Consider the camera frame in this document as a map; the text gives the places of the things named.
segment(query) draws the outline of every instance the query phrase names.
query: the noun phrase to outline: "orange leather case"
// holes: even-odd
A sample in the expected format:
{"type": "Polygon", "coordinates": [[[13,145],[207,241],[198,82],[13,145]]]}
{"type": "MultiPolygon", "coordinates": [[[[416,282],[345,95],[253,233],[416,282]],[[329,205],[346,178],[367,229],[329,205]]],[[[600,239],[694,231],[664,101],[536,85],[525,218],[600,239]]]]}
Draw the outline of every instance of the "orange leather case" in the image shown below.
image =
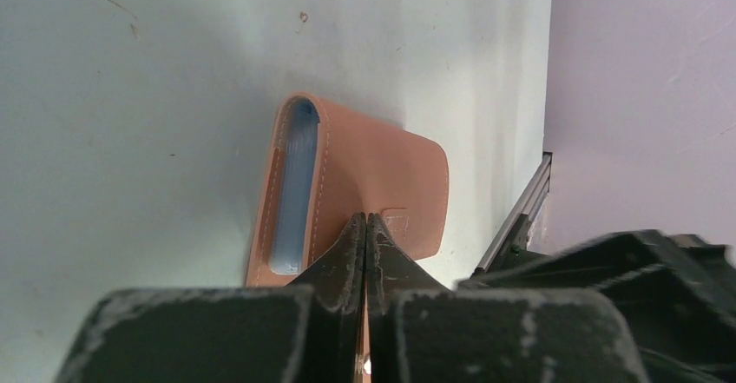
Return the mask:
{"type": "Polygon", "coordinates": [[[247,286],[283,286],[294,275],[274,273],[269,255],[279,213],[286,133],[295,104],[317,110],[317,153],[306,217],[302,266],[338,238],[356,212],[377,213],[414,260],[437,253],[448,197],[447,157],[435,142],[307,93],[291,96],[276,118],[260,200],[247,286]]]}

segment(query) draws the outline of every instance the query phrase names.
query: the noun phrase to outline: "white tabletop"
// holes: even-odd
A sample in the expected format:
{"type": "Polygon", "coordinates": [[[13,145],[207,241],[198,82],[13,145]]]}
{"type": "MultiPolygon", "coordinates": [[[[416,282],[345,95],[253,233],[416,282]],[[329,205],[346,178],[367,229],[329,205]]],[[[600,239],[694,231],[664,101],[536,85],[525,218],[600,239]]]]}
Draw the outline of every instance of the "white tabletop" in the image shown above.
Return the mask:
{"type": "Polygon", "coordinates": [[[112,289],[236,286],[281,101],[439,142],[467,276],[542,155],[550,0],[0,0],[0,380],[112,289]]]}

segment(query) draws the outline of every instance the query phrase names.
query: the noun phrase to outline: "purple wall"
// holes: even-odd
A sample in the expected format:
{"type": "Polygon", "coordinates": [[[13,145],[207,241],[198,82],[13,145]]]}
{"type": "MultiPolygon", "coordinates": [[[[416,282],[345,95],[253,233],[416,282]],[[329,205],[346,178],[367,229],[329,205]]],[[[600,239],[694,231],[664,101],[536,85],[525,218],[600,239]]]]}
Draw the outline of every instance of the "purple wall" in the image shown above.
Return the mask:
{"type": "Polygon", "coordinates": [[[544,146],[550,246],[736,242],[736,0],[552,0],[544,146]]]}

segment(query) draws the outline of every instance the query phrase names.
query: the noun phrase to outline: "blurry black object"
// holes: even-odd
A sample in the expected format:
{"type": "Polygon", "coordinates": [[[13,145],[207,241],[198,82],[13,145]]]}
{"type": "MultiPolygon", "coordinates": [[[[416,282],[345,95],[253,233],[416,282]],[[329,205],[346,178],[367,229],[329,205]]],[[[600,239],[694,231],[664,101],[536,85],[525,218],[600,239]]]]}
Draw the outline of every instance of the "blurry black object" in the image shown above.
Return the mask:
{"type": "Polygon", "coordinates": [[[354,381],[366,301],[377,382],[736,381],[725,246],[655,231],[550,257],[511,243],[450,292],[355,214],[287,287],[109,295],[57,381],[354,381]]]}

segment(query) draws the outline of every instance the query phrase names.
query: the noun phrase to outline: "white stitching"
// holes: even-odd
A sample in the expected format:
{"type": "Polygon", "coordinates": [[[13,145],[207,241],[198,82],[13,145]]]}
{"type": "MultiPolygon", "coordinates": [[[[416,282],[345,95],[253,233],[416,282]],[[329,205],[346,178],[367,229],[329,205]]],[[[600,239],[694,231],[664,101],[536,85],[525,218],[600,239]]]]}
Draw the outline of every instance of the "white stitching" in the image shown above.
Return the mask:
{"type": "Polygon", "coordinates": [[[314,261],[314,247],[317,240],[317,223],[319,219],[319,206],[322,203],[322,188],[325,186],[325,169],[327,168],[327,155],[330,152],[330,117],[325,112],[325,106],[319,98],[314,98],[313,103],[319,107],[319,111],[325,118],[325,126],[327,130],[327,138],[325,140],[325,157],[322,159],[322,170],[319,175],[319,194],[317,195],[317,205],[314,207],[314,221],[312,222],[312,245],[309,249],[309,264],[314,261]]]}
{"type": "MultiPolygon", "coordinates": [[[[286,120],[289,119],[289,114],[292,110],[292,107],[295,103],[299,101],[299,99],[295,98],[291,100],[289,103],[286,104],[283,111],[283,119],[281,120],[281,125],[279,126],[278,134],[276,135],[276,144],[274,144],[276,149],[281,148],[281,143],[284,138],[284,127],[286,126],[286,120]]],[[[271,174],[269,175],[268,179],[268,197],[266,198],[266,219],[263,223],[263,232],[260,235],[260,243],[258,246],[258,258],[263,256],[263,247],[266,245],[266,231],[268,230],[268,220],[271,218],[271,204],[273,203],[273,187],[276,185],[276,175],[279,172],[279,153],[276,153],[276,157],[274,159],[273,163],[273,169],[271,171],[271,174]]],[[[255,285],[258,286],[258,283],[260,281],[260,267],[263,265],[263,262],[258,263],[258,266],[255,269],[255,285]]]]}

